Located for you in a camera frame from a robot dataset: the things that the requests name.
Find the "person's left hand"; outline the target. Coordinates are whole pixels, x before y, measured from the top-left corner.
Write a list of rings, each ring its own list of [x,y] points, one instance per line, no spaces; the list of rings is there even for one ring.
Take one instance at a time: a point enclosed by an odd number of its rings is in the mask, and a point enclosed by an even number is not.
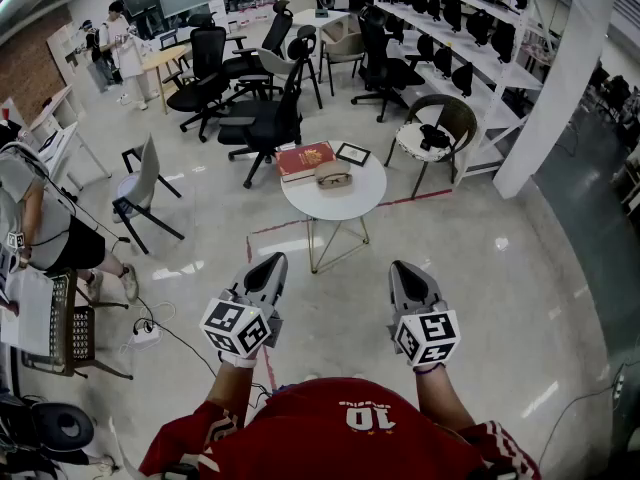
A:
[[[243,358],[226,351],[220,352],[219,357],[221,362],[226,362],[236,368],[253,369],[257,364],[255,357]]]

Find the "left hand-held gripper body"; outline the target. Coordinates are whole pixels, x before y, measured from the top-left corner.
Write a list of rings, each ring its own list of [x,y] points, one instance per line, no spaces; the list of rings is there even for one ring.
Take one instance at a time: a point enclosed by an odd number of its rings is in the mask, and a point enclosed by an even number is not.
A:
[[[199,328],[217,351],[249,359],[261,345],[275,346],[282,324],[273,305],[225,290],[208,302]]]

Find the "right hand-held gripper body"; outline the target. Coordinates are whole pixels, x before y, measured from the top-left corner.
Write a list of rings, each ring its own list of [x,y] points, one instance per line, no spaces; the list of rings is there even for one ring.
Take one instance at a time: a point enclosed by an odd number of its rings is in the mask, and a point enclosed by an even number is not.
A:
[[[444,300],[429,307],[398,311],[390,326],[395,352],[411,367],[431,367],[449,361],[459,345],[456,312]]]

